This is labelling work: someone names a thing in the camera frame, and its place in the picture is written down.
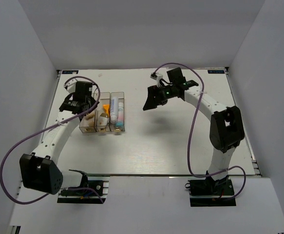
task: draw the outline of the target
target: white wall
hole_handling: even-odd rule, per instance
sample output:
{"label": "white wall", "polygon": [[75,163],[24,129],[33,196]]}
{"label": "white wall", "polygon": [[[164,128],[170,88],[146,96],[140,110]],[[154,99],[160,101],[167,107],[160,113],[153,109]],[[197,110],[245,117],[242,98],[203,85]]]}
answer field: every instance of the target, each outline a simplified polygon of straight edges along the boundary
{"label": "white wall", "polygon": [[[0,162],[17,141],[42,127],[56,71],[17,0],[0,0]],[[24,143],[4,167],[4,181],[16,195],[19,158],[38,138]],[[13,203],[0,187],[0,234],[6,232]]]}
{"label": "white wall", "polygon": [[259,167],[284,212],[284,0],[265,1],[230,78]]}
{"label": "white wall", "polygon": [[19,0],[57,69],[229,66],[264,0]]}

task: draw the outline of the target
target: robotic arm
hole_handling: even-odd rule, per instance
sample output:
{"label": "robotic arm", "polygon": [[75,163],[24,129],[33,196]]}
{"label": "robotic arm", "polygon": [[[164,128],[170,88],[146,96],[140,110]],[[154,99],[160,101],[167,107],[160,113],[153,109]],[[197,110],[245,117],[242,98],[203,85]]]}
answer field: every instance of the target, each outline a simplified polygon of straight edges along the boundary
{"label": "robotic arm", "polygon": [[61,172],[57,167],[59,155],[70,134],[78,126],[82,117],[66,123],[61,121],[88,110],[95,100],[92,98],[92,83],[70,80],[64,87],[69,92],[65,98],[55,123],[41,144],[30,155],[23,154],[19,160],[23,185],[26,188],[56,194],[61,188],[79,187],[87,183],[87,176],[79,171]]}
{"label": "robotic arm", "polygon": [[[169,98],[178,97],[197,107],[201,95],[198,83],[193,80],[186,81],[180,68],[167,72],[169,85],[163,86],[160,82],[162,75],[152,74],[151,78],[157,80],[157,85],[148,88],[148,97],[143,110],[157,108],[165,105]],[[212,174],[229,167],[230,159],[240,141],[245,138],[241,113],[238,107],[226,107],[214,100],[208,94],[204,94],[200,109],[210,121],[209,138],[214,147],[211,165],[206,174]],[[228,180],[228,172],[207,177],[206,188],[214,194],[225,186]]]}

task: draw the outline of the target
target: bottle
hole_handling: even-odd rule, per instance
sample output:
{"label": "bottle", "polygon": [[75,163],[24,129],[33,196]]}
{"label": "bottle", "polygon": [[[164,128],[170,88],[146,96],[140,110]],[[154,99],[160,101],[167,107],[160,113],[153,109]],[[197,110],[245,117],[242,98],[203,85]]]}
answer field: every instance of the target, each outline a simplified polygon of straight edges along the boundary
{"label": "bottle", "polygon": [[116,128],[123,130],[123,127],[124,127],[124,103],[123,102],[119,103],[118,120],[115,126]]}
{"label": "bottle", "polygon": [[113,97],[111,101],[111,123],[117,123],[118,118],[118,97]]}

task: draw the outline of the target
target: tabletop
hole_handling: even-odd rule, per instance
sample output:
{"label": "tabletop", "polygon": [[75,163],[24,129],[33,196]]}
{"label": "tabletop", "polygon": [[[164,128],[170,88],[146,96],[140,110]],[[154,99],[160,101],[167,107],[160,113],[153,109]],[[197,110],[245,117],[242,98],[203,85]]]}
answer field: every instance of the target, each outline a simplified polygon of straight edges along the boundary
{"label": "tabletop", "polygon": [[[83,134],[76,128],[64,146],[58,167],[61,170],[76,169],[89,174],[125,175],[189,175],[187,166],[187,142],[195,107],[180,98],[169,99],[165,106],[143,111],[147,87],[155,85],[150,79],[154,69],[129,70],[79,70],[77,75],[61,74],[49,113],[47,126],[52,125],[58,108],[68,95],[64,82],[73,76],[93,79],[101,92],[124,92],[125,132]],[[167,78],[168,68],[158,72]],[[217,101],[233,106],[234,100],[225,74],[208,74],[197,70],[205,83],[205,91]],[[187,80],[199,79],[190,70],[183,70]],[[198,114],[191,140],[190,162],[194,173],[205,174],[213,146],[209,140],[210,122]],[[242,166],[247,175],[253,175],[251,153],[243,140],[237,147],[230,166]],[[230,175],[241,175],[238,169]]]}

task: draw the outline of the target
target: purple cord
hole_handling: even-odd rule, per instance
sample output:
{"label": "purple cord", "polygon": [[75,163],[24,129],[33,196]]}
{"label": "purple cord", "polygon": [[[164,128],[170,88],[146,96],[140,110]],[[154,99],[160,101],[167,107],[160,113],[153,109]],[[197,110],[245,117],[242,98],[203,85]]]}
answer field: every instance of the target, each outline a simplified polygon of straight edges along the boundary
{"label": "purple cord", "polygon": [[104,203],[103,199],[101,198],[100,195],[98,195],[98,193],[92,189],[92,188],[87,188],[87,187],[84,187],[84,188],[74,188],[74,187],[69,187],[68,190],[70,191],[79,191],[79,190],[90,190],[91,192],[93,192],[97,197],[98,199],[102,202],[102,204]]}
{"label": "purple cord", "polygon": [[[68,119],[65,119],[65,120],[63,120],[62,122],[60,122],[60,124],[64,124],[64,123],[66,123],[66,122],[68,122],[68,121],[70,121],[70,120],[73,120],[73,119],[78,118],[78,117],[80,117],[80,116],[83,116],[83,115],[85,115],[85,114],[87,114],[87,113],[90,113],[90,112],[92,112],[92,111],[96,108],[96,106],[98,105],[98,101],[99,101],[99,98],[100,98],[100,95],[101,95],[101,92],[100,92],[100,89],[99,89],[98,85],[97,85],[93,80],[91,80],[90,78],[82,77],[82,76],[71,77],[71,78],[69,78],[68,80],[66,80],[65,84],[66,84],[67,82],[69,82],[70,80],[75,79],[75,78],[87,79],[88,81],[90,81],[90,82],[92,82],[94,85],[96,85],[97,90],[98,90],[98,97],[97,97],[97,100],[95,101],[95,103],[93,104],[93,106],[92,106],[89,110],[86,110],[86,111],[84,111],[84,112],[82,112],[82,113],[80,113],[80,114],[78,114],[78,115],[76,115],[76,116],[73,116],[73,117],[70,117],[70,118],[68,118]],[[32,201],[18,201],[18,200],[16,200],[15,198],[13,198],[13,197],[9,194],[9,192],[7,191],[7,189],[6,189],[5,185],[4,185],[4,182],[3,182],[3,166],[4,166],[4,163],[5,163],[6,159],[7,159],[7,157],[10,155],[10,153],[11,153],[16,147],[18,147],[20,144],[22,144],[23,142],[25,142],[25,141],[27,141],[27,140],[29,140],[29,139],[31,139],[31,138],[33,138],[33,137],[35,137],[35,136],[41,134],[41,133],[44,133],[44,132],[46,132],[46,131],[48,131],[48,130],[51,130],[51,129],[53,129],[53,128],[56,128],[56,127],[58,127],[58,126],[59,126],[59,124],[54,124],[54,125],[52,125],[52,126],[50,126],[50,127],[47,127],[47,128],[45,128],[45,129],[43,129],[43,130],[40,130],[40,131],[38,131],[38,132],[36,132],[36,133],[31,134],[30,136],[24,138],[23,140],[17,142],[15,145],[13,145],[12,148],[9,149],[9,151],[8,151],[8,152],[6,153],[6,155],[4,156],[4,158],[3,158],[2,162],[1,162],[1,165],[0,165],[0,185],[1,185],[1,187],[2,187],[2,189],[3,189],[3,191],[4,191],[4,193],[5,193],[5,195],[6,195],[11,201],[13,201],[13,202],[15,202],[15,203],[17,203],[17,204],[20,204],[20,205],[28,205],[28,204],[32,204],[32,203],[34,203],[34,202],[36,202],[36,201],[39,201],[39,200],[43,199],[44,197],[46,197],[46,196],[48,195],[48,194],[45,194],[45,195],[43,195],[43,196],[41,196],[41,197],[39,197],[39,198],[37,198],[37,199],[35,199],[35,200],[32,200]]]}
{"label": "purple cord", "polygon": [[235,197],[237,197],[241,192],[242,190],[244,189],[245,185],[246,185],[246,172],[244,171],[244,169],[240,166],[232,166],[228,169],[224,169],[224,170],[221,170],[221,171],[218,171],[218,172],[215,172],[215,173],[212,173],[212,174],[209,174],[209,175],[195,175],[192,170],[191,170],[191,166],[190,166],[190,143],[191,143],[191,137],[192,137],[192,133],[193,133],[193,130],[194,130],[194,126],[195,126],[195,122],[196,122],[196,118],[197,118],[197,115],[198,115],[198,111],[199,111],[199,107],[200,107],[200,103],[201,103],[201,99],[202,99],[202,95],[204,93],[204,90],[205,90],[205,83],[204,81],[202,80],[202,78],[200,77],[200,75],[195,72],[194,70],[192,70],[191,68],[189,68],[188,66],[186,65],[183,65],[181,63],[177,63],[177,62],[167,62],[167,63],[164,63],[162,65],[160,65],[154,72],[156,73],[160,68],[162,68],[163,66],[166,66],[166,65],[179,65],[179,66],[183,66],[183,67],[186,67],[187,69],[191,70],[192,72],[195,73],[196,76],[198,76],[198,78],[200,79],[201,81],[201,94],[199,96],[199,99],[198,99],[198,102],[197,102],[197,107],[196,107],[196,110],[195,110],[195,114],[194,114],[194,118],[192,120],[192,123],[191,123],[191,128],[190,128],[190,132],[189,132],[189,140],[188,140],[188,143],[187,143],[187,166],[189,168],[189,173],[193,176],[193,177],[196,177],[196,178],[207,178],[207,177],[210,177],[210,176],[215,176],[215,175],[218,175],[220,173],[223,173],[223,172],[226,172],[226,171],[230,171],[234,168],[239,168],[243,171],[243,174],[244,174],[244,182],[243,182],[243,185],[241,187],[241,189],[239,190],[238,193],[236,193],[234,196],[232,197],[229,197],[227,198],[226,200],[230,200],[230,199],[233,199]]}

